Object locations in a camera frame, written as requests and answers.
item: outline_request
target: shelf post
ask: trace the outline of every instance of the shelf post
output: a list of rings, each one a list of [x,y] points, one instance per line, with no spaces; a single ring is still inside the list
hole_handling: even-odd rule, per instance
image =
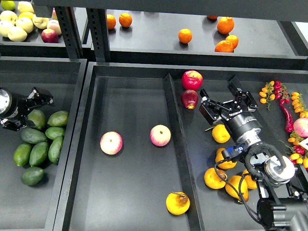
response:
[[[111,62],[106,10],[87,8],[95,57],[97,62]]]
[[[83,58],[82,43],[78,32],[74,9],[71,7],[54,7],[68,57],[70,59]]]

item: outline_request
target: pink apple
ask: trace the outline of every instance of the pink apple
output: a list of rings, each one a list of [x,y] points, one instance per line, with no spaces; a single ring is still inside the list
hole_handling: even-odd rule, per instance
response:
[[[117,154],[121,150],[122,145],[122,137],[115,131],[105,133],[100,142],[102,151],[109,155]]]
[[[42,32],[42,40],[46,43],[58,43],[59,38],[57,33],[52,29],[45,29]]]
[[[151,142],[158,147],[165,146],[171,139],[169,128],[161,124],[156,125],[150,132],[150,139]]]

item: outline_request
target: green apple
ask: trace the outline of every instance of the green apple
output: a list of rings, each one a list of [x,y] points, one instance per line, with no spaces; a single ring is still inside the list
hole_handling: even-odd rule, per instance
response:
[[[32,22],[37,28],[46,29],[49,18],[41,18],[37,17],[36,15],[33,15]]]
[[[13,11],[13,10],[15,10],[15,2],[14,1],[2,0],[1,1],[1,6],[6,11]]]
[[[17,14],[15,14],[13,11],[3,11],[0,14],[0,21],[3,21],[3,20],[10,21],[14,25],[15,25],[15,21],[17,18],[18,18]]]
[[[8,38],[9,29],[13,26],[14,24],[11,23],[10,21],[6,21],[6,20],[0,21],[0,35]]]
[[[17,9],[20,13],[23,13],[23,12],[34,13],[34,9],[32,7],[32,4],[28,1],[20,1],[18,3]]]
[[[25,30],[28,34],[33,31],[34,25],[31,19],[23,17],[16,19],[16,26],[21,27]]]
[[[27,32],[19,26],[13,26],[9,29],[8,37],[13,42],[23,42],[27,38]]]

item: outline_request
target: bruised apple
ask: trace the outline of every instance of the bruised apple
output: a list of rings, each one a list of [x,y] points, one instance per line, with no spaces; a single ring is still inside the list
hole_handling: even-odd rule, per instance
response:
[[[199,96],[194,90],[185,90],[181,95],[181,102],[184,107],[194,109],[199,101]]]
[[[151,142],[158,147],[165,146],[171,139],[169,128],[161,124],[156,125],[150,132],[150,139]]]
[[[117,154],[123,145],[122,137],[115,131],[105,133],[100,142],[101,149],[104,153],[109,155]]]

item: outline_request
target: black tray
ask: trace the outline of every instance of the black tray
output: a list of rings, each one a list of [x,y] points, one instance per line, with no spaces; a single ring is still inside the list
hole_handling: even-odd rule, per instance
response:
[[[44,106],[48,118],[59,110],[70,112],[59,165],[45,166],[46,176],[35,186],[21,182],[23,167],[13,154],[23,143],[20,131],[0,130],[0,230],[51,231],[53,229],[66,159],[73,135],[86,60],[48,58],[0,58],[0,86],[21,95],[32,87],[47,89],[54,96],[54,106]]]
[[[55,229],[262,230],[224,189],[211,190],[204,183],[217,148],[234,144],[217,144],[211,132],[204,132],[209,125],[200,112],[182,106],[180,79],[194,68],[89,63]],[[308,94],[304,71],[197,70],[204,77],[203,87],[213,100],[221,102],[232,99],[227,80],[234,75],[257,101],[261,87],[271,80],[285,82],[290,92]],[[255,116],[263,126],[260,137],[286,152],[278,141],[287,142],[278,102],[273,102],[270,111],[260,105]],[[154,147],[149,140],[151,128],[160,123],[172,132],[171,142],[164,148]],[[115,156],[105,155],[99,147],[101,136],[110,130],[124,139],[123,150]],[[231,176],[243,170],[238,163],[227,173]],[[165,199],[174,190],[184,190],[192,200],[182,216],[172,216],[166,209]],[[286,196],[284,186],[277,194]],[[248,203],[253,209],[257,201],[257,191],[250,191]]]

